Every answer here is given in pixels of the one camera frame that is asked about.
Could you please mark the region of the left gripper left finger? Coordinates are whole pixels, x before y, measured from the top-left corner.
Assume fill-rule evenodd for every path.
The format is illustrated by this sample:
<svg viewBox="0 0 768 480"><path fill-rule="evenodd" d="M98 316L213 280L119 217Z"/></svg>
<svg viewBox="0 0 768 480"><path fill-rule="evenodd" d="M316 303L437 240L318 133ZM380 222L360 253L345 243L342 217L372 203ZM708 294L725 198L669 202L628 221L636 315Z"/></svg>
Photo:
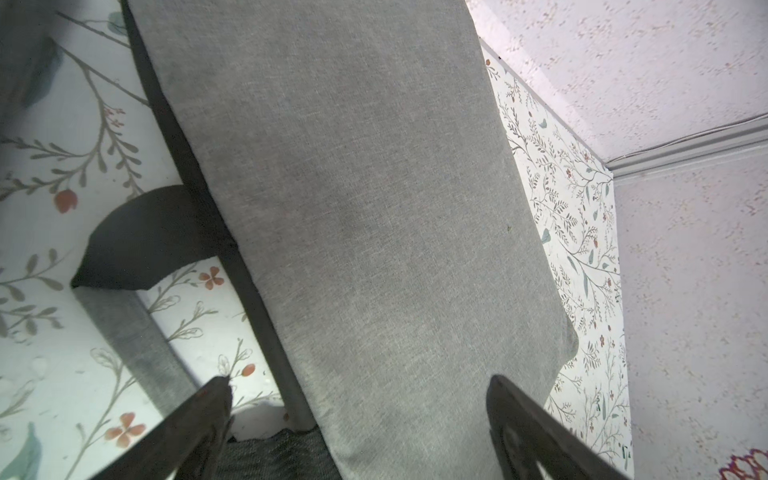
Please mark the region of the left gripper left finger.
<svg viewBox="0 0 768 480"><path fill-rule="evenodd" d="M211 479L231 424L229 379L208 381L96 479Z"/></svg>

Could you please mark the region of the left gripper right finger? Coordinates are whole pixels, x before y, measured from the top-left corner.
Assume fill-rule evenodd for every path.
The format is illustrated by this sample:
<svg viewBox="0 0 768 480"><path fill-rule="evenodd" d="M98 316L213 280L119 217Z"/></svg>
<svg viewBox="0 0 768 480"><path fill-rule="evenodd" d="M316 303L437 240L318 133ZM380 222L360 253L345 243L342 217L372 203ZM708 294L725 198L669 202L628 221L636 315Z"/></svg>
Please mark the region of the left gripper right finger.
<svg viewBox="0 0 768 480"><path fill-rule="evenodd" d="M505 479L624 479L502 375L487 389L490 436Z"/></svg>

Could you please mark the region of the grey laptop bag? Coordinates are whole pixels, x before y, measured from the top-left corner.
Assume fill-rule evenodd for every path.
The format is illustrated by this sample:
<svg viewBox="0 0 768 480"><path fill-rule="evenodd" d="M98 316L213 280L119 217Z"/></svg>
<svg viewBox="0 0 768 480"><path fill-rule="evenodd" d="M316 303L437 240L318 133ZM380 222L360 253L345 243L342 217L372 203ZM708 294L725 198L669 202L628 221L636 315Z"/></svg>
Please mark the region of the grey laptop bag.
<svg viewBox="0 0 768 480"><path fill-rule="evenodd" d="M1 127L31 94L58 4L49 0L1 2Z"/></svg>
<svg viewBox="0 0 768 480"><path fill-rule="evenodd" d="M294 426L228 432L211 479L505 479L491 377L542 407L578 339L464 4L123 14L182 182L110 213L71 285L165 419L207 382L137 294L223 263Z"/></svg>

